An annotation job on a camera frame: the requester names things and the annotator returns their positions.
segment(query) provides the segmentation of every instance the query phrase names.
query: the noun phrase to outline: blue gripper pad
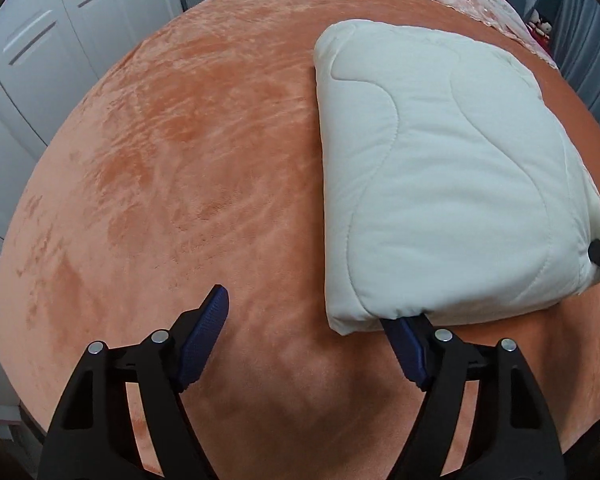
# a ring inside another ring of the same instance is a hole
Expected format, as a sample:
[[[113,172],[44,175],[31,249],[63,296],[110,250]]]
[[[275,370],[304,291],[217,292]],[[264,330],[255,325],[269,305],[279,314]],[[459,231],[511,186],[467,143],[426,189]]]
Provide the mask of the blue gripper pad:
[[[183,388],[202,375],[228,314],[229,293],[219,286],[180,349],[177,381]]]
[[[408,320],[407,317],[400,317],[398,319],[381,319],[380,322],[391,348],[394,349],[404,376],[423,390],[430,380],[425,362],[425,351]]]

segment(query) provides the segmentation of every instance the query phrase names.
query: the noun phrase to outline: bed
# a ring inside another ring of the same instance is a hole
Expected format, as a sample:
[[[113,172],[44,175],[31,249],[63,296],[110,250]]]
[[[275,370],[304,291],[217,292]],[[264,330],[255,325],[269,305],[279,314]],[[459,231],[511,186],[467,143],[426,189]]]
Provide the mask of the bed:
[[[91,89],[11,222],[0,362],[44,428],[88,343],[135,344],[222,283],[230,316],[182,396],[218,476],[386,477],[422,393],[382,333],[342,337],[324,315],[312,50],[349,18],[438,28],[512,53],[600,191],[596,121],[553,66],[493,27],[430,0],[207,0]],[[563,449],[600,418],[600,284],[541,312],[456,330],[471,342],[518,342]],[[466,447],[472,386],[448,470]],[[142,460],[158,471],[138,392],[129,396]]]

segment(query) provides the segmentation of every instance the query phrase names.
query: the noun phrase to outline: folded cloth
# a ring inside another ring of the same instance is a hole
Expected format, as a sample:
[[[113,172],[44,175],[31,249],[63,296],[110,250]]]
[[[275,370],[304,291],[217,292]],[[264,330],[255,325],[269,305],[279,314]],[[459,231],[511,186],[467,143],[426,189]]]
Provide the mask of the folded cloth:
[[[314,60],[334,330],[501,319],[600,281],[600,196],[509,52],[350,20]]]

